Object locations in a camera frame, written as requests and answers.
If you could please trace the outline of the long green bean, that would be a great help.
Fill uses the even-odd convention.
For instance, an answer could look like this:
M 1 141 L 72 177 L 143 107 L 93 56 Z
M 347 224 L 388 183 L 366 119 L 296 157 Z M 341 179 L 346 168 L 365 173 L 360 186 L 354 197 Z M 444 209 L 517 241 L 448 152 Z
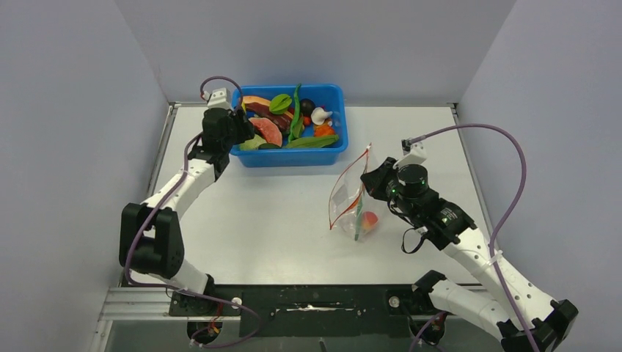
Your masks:
M 363 198 L 360 198 L 357 206 L 356 206 L 356 212 L 355 212 L 355 232 L 354 232 L 354 240 L 358 241 L 360 235 L 364 232 L 363 229 L 363 220 L 364 220 L 364 200 Z

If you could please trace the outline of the clear zip top bag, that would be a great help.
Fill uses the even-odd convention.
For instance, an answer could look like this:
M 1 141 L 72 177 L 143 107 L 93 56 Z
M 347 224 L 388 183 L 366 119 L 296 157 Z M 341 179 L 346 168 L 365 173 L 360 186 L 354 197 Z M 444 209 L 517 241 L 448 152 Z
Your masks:
M 355 212 L 360 198 L 364 200 L 364 212 L 373 211 L 378 216 L 376 227 L 363 232 L 358 241 L 362 241 L 380 224 L 386 215 L 384 203 L 370 197 L 365 191 L 360 177 L 363 173 L 375 169 L 379 163 L 373 154 L 373 145 L 369 143 L 363 153 L 352 161 L 338 177 L 329 196 L 329 229 L 339 230 L 354 240 Z

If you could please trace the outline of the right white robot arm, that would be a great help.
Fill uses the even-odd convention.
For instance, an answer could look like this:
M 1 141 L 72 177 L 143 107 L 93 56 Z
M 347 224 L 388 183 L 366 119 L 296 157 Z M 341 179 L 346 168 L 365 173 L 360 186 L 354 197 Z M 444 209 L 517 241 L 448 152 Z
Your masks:
M 504 351 L 554 351 L 568 336 L 578 309 L 537 288 L 502 252 L 490 250 L 475 221 L 430 188 L 424 166 L 398 166 L 394 158 L 387 158 L 364 173 L 361 181 L 368 195 L 387 203 L 490 294 L 484 298 L 438 271 L 429 271 L 412 293 L 420 312 L 438 309 L 457 315 L 498 340 Z

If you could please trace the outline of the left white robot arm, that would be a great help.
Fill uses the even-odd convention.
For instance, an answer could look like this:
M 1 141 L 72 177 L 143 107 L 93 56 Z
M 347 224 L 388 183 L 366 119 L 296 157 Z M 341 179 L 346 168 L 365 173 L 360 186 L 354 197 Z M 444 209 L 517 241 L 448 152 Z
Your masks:
M 213 277 L 185 258 L 180 220 L 198 196 L 220 178 L 233 146 L 254 136 L 254 126 L 241 107 L 207 109 L 202 132 L 184 147 L 178 173 L 145 201 L 124 207 L 119 261 L 130 284 L 139 284 L 131 277 L 137 272 L 159 279 L 158 287 L 202 298 L 213 295 Z

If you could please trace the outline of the pink watermelon slice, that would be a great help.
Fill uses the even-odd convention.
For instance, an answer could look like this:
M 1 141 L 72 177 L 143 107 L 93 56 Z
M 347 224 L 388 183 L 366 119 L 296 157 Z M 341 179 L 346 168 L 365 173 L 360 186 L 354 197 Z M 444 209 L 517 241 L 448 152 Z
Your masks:
M 249 121 L 259 131 L 260 135 L 267 143 L 275 144 L 278 147 L 282 146 L 282 133 L 274 122 L 264 117 L 251 117 Z

